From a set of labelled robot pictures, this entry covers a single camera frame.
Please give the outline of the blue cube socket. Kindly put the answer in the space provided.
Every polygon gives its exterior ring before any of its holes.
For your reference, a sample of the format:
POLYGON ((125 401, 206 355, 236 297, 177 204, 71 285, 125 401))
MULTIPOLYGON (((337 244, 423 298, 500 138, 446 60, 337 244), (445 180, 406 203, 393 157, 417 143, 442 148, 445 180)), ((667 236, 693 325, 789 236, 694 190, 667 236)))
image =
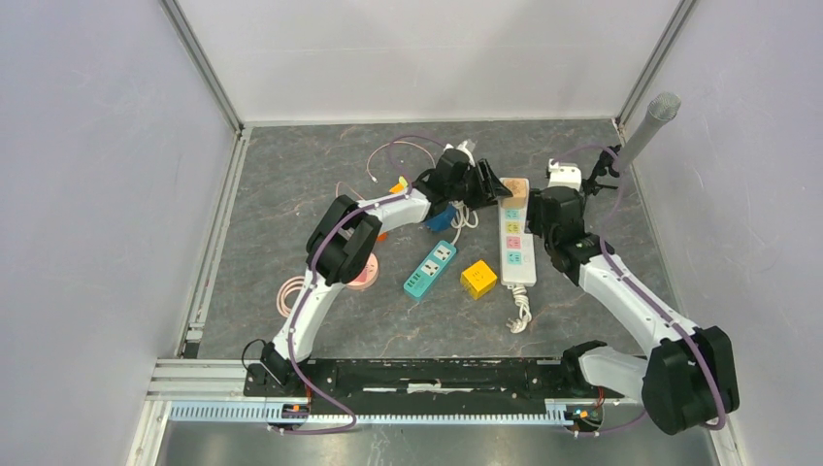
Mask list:
POLYGON ((431 232, 442 232, 451 228, 451 223, 456 217, 457 210, 452 205, 447 205, 446 208, 436 216, 424 221, 424 225, 431 232))

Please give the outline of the yellow cube socket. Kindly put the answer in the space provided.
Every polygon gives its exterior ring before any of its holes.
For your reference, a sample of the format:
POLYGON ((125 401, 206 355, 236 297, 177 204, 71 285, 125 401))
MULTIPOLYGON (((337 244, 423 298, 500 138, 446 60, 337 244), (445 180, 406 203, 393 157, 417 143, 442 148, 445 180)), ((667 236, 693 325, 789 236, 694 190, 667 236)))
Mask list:
POLYGON ((487 294, 497 281, 497 274, 482 259, 467 267, 460 274, 461 285, 474 300, 487 294))

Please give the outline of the beige dragon cube socket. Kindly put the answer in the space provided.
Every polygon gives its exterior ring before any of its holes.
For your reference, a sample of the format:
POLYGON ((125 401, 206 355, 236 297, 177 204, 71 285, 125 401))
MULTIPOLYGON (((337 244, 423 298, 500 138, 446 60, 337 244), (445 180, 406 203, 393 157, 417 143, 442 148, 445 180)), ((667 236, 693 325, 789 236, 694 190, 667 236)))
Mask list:
POLYGON ((529 181, 524 178, 504 178, 502 183, 511 193, 511 196, 501 201, 504 209, 520 210, 527 206, 529 195, 529 181))

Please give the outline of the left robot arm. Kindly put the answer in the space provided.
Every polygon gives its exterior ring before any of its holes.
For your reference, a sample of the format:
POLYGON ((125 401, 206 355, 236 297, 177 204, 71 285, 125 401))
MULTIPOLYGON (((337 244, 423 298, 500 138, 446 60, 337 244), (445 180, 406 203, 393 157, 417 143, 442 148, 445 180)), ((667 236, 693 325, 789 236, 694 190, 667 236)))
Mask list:
POLYGON ((476 211, 510 197, 487 160, 473 160, 468 150, 452 146, 399 193, 360 201, 337 197, 307 241, 304 284, 290 315, 262 351, 270 386, 286 396, 303 387, 300 364, 311 356, 334 300, 364 270, 379 235, 429 220, 453 203, 476 211))

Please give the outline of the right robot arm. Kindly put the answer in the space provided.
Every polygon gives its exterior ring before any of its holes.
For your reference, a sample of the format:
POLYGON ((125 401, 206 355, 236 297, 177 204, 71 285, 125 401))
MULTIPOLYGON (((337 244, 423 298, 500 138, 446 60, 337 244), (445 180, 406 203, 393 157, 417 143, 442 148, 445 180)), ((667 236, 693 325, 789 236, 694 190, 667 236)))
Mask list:
POLYGON ((566 350, 563 388, 584 396, 596 386, 642 404, 674 435, 701 426, 721 430, 740 405, 734 350, 718 326, 702 327, 655 295, 614 248, 586 230, 584 197, 566 186, 533 189, 526 228, 542 239, 552 266, 600 302, 633 336, 641 356, 591 341, 566 350))

